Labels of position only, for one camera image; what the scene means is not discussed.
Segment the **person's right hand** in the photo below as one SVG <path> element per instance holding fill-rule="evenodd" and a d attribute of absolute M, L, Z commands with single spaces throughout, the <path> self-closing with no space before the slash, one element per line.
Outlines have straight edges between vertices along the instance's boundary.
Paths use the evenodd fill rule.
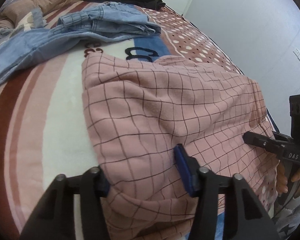
<path fill-rule="evenodd" d="M 276 190 L 279 194 L 287 193 L 288 192 L 288 181 L 289 179 L 285 176 L 285 167 L 282 163 L 279 163 L 277 166 L 277 184 Z M 295 172 L 295 174 L 290 179 L 291 182 L 299 182 L 300 181 L 300 168 Z M 294 194 L 294 198 L 298 198 L 300 196 L 300 185 L 297 191 Z"/>

